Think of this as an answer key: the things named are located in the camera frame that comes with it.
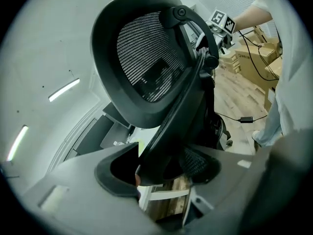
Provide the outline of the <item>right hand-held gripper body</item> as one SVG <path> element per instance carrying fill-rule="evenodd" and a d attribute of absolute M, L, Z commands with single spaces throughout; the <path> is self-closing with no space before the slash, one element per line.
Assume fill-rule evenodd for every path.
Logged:
<path fill-rule="evenodd" d="M 229 49 L 234 45 L 232 36 L 236 23 L 228 14 L 216 9 L 206 23 L 213 33 L 218 49 Z"/>

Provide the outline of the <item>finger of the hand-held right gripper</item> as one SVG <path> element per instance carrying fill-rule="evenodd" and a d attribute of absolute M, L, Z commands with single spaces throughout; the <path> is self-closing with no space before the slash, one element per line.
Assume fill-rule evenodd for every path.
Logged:
<path fill-rule="evenodd" d="M 205 36 L 205 33 L 202 32 L 200 34 L 200 36 L 198 37 L 197 39 L 197 42 L 196 42 L 196 50 L 199 50 L 203 47 L 206 47 L 206 36 Z"/>

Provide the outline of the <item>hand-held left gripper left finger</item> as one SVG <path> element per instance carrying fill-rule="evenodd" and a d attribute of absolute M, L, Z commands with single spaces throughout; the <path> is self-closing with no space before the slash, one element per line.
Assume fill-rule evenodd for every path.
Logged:
<path fill-rule="evenodd" d="M 55 235 L 166 235 L 139 207 L 136 142 L 69 159 L 23 196 Z"/>

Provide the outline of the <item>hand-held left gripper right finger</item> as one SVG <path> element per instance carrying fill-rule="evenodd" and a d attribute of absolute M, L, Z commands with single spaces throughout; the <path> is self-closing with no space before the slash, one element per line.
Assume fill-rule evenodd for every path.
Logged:
<path fill-rule="evenodd" d="M 313 129 L 259 149 L 216 207 L 185 226 L 187 235 L 313 234 Z"/>

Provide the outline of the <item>black mesh office chair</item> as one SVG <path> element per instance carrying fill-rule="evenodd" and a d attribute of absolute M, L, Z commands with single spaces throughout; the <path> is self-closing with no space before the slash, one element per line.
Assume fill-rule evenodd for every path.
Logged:
<path fill-rule="evenodd" d="M 200 34 L 206 47 L 196 50 Z M 144 186 L 184 174 L 206 184 L 220 162 L 192 148 L 216 147 L 212 71 L 219 49 L 206 22 L 180 0 L 113 0 L 93 25 L 91 52 L 111 102 L 132 126 L 158 128 L 138 157 Z"/>

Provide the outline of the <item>person's right forearm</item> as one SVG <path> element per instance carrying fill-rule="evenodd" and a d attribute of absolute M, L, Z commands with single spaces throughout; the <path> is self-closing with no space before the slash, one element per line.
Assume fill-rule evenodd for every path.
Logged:
<path fill-rule="evenodd" d="M 247 10 L 234 18 L 235 32 L 267 23 L 272 20 L 271 14 L 257 6 L 251 5 Z"/>

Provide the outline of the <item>stack of small cardboard boxes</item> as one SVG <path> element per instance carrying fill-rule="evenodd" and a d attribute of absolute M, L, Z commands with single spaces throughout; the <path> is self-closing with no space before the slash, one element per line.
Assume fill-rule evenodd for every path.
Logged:
<path fill-rule="evenodd" d="M 220 67 L 227 70 L 233 74 L 239 73 L 241 71 L 240 62 L 236 56 L 235 51 L 227 50 L 225 54 L 220 54 L 219 56 Z"/>

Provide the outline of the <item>person's right printed sleeve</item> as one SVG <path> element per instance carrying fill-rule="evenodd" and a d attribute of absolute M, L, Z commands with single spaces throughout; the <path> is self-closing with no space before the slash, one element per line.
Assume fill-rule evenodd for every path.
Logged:
<path fill-rule="evenodd" d="M 268 6 L 264 0 L 253 0 L 253 3 L 251 5 L 258 7 L 259 9 L 262 9 L 264 11 L 269 12 L 269 8 L 268 8 Z"/>

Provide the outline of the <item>large cardboard box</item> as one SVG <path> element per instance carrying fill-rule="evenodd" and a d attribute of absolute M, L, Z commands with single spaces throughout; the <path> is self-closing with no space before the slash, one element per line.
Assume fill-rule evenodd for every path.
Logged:
<path fill-rule="evenodd" d="M 235 53 L 240 62 L 242 76 L 265 91 L 265 83 L 268 81 L 265 68 L 279 58 L 276 50 L 271 47 L 244 45 L 236 48 Z"/>

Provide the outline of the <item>person's jeans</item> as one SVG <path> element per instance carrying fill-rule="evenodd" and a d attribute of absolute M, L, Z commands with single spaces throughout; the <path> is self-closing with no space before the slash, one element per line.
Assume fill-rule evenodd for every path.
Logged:
<path fill-rule="evenodd" d="M 280 136 L 289 132 L 289 122 L 286 107 L 281 98 L 276 95 L 274 102 L 266 117 L 265 126 L 260 130 L 262 133 L 262 146 L 273 145 Z"/>

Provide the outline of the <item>small black monitor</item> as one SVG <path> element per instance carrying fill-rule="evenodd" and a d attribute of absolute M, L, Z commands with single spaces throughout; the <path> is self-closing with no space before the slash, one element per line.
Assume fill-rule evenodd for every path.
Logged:
<path fill-rule="evenodd" d="M 129 134 L 133 130 L 134 127 L 132 125 L 129 128 L 126 128 L 119 122 L 115 122 L 109 129 L 108 133 L 104 136 L 100 143 L 100 147 L 105 149 L 114 146 L 115 143 L 126 143 Z"/>

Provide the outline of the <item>ceiling light strip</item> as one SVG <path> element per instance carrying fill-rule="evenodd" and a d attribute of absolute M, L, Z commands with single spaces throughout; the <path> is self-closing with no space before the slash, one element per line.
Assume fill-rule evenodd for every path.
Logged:
<path fill-rule="evenodd" d="M 59 88 L 57 91 L 55 91 L 53 94 L 51 94 L 48 97 L 49 102 L 54 101 L 56 98 L 58 98 L 60 95 L 62 95 L 63 93 L 65 93 L 66 91 L 70 90 L 72 87 L 76 86 L 77 84 L 80 83 L 80 79 L 77 78 L 73 81 L 71 81 L 70 83 L 64 85 L 63 87 Z"/>
<path fill-rule="evenodd" d="M 23 125 L 20 132 L 18 133 L 17 137 L 15 138 L 10 150 L 9 150 L 9 153 L 7 155 L 7 158 L 6 160 L 7 161 L 12 161 L 12 159 L 14 158 L 15 156 L 15 153 L 22 141 L 22 139 L 24 138 L 25 134 L 27 133 L 27 130 L 29 129 L 29 127 L 27 125 Z"/>

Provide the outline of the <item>large black monitor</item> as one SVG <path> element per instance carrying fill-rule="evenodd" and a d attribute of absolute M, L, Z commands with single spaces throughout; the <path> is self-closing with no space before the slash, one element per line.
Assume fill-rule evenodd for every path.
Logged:
<path fill-rule="evenodd" d="M 103 114 L 113 122 L 118 122 L 125 128 L 130 129 L 131 125 L 122 117 L 112 102 L 110 102 L 102 111 Z"/>

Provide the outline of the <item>person's grey top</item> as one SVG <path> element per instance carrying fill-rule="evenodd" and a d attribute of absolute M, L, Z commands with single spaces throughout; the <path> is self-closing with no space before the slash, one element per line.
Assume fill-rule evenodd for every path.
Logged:
<path fill-rule="evenodd" d="M 313 128 L 313 43 L 290 7 L 273 11 L 283 46 L 282 73 L 276 90 L 282 131 Z"/>

